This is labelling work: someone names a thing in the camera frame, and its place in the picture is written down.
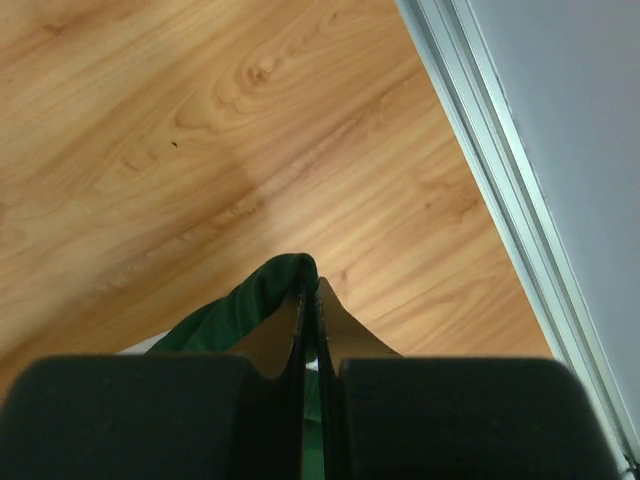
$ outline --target green fabric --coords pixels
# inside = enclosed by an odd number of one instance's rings
[[[272,258],[229,295],[205,305],[176,325],[148,353],[222,352],[260,325],[292,289],[315,298],[318,271],[306,254]],[[324,478],[317,372],[305,377],[304,478]]]

